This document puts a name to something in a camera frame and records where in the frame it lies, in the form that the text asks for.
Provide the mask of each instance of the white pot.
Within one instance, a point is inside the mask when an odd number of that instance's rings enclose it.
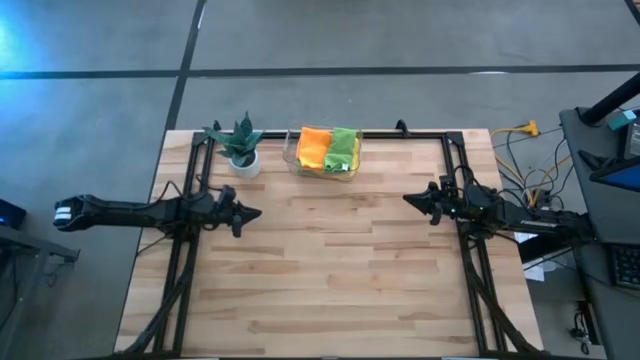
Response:
[[[258,152],[254,150],[254,154],[256,154],[255,159],[253,160],[253,164],[240,167],[236,166],[231,159],[229,159],[229,165],[233,169],[233,172],[236,173],[236,176],[243,179],[253,179],[258,176],[260,173],[260,157],[258,156]]]

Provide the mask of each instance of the clear plastic bin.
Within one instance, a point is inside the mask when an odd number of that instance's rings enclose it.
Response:
[[[333,128],[326,128],[320,126],[303,125],[302,127],[312,128],[316,130],[328,130],[333,131]],[[355,176],[361,162],[361,150],[362,150],[362,130],[356,130],[356,139],[358,144],[358,162],[355,167],[350,168],[347,171],[327,171],[323,169],[310,169],[300,165],[300,161],[297,158],[298,141],[300,140],[300,127],[289,129],[287,131],[287,137],[284,140],[284,150],[282,157],[287,162],[289,171],[292,174],[300,176],[311,176],[322,179],[338,180],[338,181],[351,181]]]

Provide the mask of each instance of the gray floor tile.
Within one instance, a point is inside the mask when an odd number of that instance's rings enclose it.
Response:
[[[213,0],[193,68],[637,63],[639,35],[623,1]]]
[[[263,79],[190,79],[178,129],[214,119],[231,127],[249,110],[257,127],[292,122],[390,128],[502,128],[536,120],[558,127],[558,113],[591,106],[630,73],[345,76]]]
[[[0,71],[178,69],[195,3],[2,1]]]
[[[1,81],[0,198],[25,208],[25,231],[81,249],[74,270],[43,286],[15,359],[111,352],[139,229],[61,233],[53,204],[78,194],[146,201],[175,80]]]
[[[562,267],[546,272],[544,274],[544,282],[528,280],[527,285],[529,286],[531,301],[534,304],[549,301],[572,302],[585,299],[578,273]]]

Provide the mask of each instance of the wooden tabletop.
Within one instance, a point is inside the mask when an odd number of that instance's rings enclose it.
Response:
[[[154,198],[169,180],[182,185],[192,133],[167,133]],[[476,178],[500,187],[488,131],[463,133]],[[365,140],[350,183],[291,174],[282,148],[283,140],[259,145],[262,172],[253,180],[214,157],[210,183],[234,186],[263,214],[240,239],[226,226],[202,232],[182,355],[477,355],[454,223],[430,226],[401,198],[446,173],[441,143]],[[161,236],[145,230],[140,247]],[[500,305],[542,348],[517,247],[497,237],[487,247]],[[136,260],[116,350],[158,309],[170,249],[164,240]],[[485,327],[492,338],[488,320]]]

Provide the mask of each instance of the white paper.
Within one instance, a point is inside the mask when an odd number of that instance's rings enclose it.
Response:
[[[514,233],[513,235],[514,235],[516,241],[518,242],[518,244],[522,244],[523,242],[525,242],[525,241],[537,236],[535,234],[528,234],[528,233]],[[526,264],[523,264],[522,268],[526,269],[529,266],[537,263],[538,261],[540,261],[540,259],[535,259],[535,260],[530,261],[530,262],[528,262]],[[535,281],[544,282],[544,268],[542,267],[542,265],[537,265],[537,266],[532,267],[529,270],[525,270],[524,277],[529,279],[529,280],[535,280]]]

